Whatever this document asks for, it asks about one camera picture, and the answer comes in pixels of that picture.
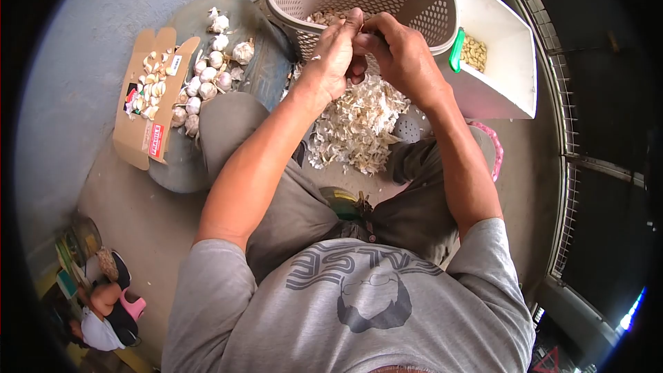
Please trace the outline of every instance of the gray pants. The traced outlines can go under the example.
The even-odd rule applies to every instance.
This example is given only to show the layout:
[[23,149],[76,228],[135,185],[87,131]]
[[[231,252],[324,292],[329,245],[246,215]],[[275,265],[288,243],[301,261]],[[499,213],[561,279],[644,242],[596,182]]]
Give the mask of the gray pants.
[[[211,182],[268,115],[267,109],[246,93],[220,95],[205,104],[200,116],[200,142]],[[492,141],[483,131],[471,129],[492,168]],[[444,196],[440,152],[432,138],[402,150],[406,155],[396,167],[412,180],[410,186],[379,203],[365,218],[373,228],[373,242],[405,248],[440,264],[449,256],[458,236]],[[260,284],[272,270],[316,242],[338,237],[369,242],[370,235],[354,222],[339,220],[318,187],[291,159],[265,217],[249,238],[247,263]]]

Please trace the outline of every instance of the white styrofoam box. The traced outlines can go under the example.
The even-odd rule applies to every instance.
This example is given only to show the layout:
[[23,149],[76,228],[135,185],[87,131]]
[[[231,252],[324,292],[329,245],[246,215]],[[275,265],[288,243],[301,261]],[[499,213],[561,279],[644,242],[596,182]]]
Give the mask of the white styrofoam box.
[[453,87],[466,118],[534,118],[536,55],[532,29],[501,0],[456,0],[459,26],[483,41],[487,60],[483,73],[464,62],[451,70],[451,51],[442,54],[440,69]]

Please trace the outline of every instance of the gray t-shirt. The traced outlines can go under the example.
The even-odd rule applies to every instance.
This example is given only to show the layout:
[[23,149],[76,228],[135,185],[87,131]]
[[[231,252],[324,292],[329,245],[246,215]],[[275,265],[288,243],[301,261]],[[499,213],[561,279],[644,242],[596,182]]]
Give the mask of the gray t-shirt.
[[535,332],[504,222],[477,223],[447,271],[412,252],[318,242],[256,287],[238,246],[182,263],[164,372],[524,372]]

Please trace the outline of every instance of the pink object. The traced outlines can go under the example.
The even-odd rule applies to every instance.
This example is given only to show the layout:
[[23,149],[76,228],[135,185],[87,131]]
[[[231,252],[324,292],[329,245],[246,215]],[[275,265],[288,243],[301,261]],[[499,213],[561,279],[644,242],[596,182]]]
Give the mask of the pink object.
[[485,124],[482,124],[478,121],[470,121],[469,126],[475,126],[476,128],[483,130],[488,136],[493,140],[495,146],[495,165],[493,166],[493,181],[497,181],[499,177],[499,169],[502,167],[502,160],[504,160],[504,149],[497,138],[497,133],[490,127]]
[[147,307],[147,303],[142,297],[139,297],[136,302],[130,303],[125,297],[126,293],[127,288],[124,288],[122,290],[122,294],[120,295],[120,304],[122,304],[122,307],[127,310],[131,318],[133,318],[134,321],[137,321],[139,318],[141,318],[141,315],[143,315],[143,310],[145,310],[145,307]]

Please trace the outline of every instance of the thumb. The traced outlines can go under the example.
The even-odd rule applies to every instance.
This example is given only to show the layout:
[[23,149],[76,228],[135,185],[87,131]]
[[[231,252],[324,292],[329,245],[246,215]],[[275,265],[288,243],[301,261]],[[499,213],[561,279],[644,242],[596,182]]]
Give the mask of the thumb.
[[389,45],[373,34],[357,35],[353,42],[353,47],[355,48],[355,54],[373,54],[377,59],[377,63],[380,65],[383,63],[390,64],[394,59],[389,51]]
[[363,24],[364,12],[361,12],[361,9],[359,8],[352,8],[345,18],[345,23],[341,27],[340,35],[352,40],[352,38],[359,33]]

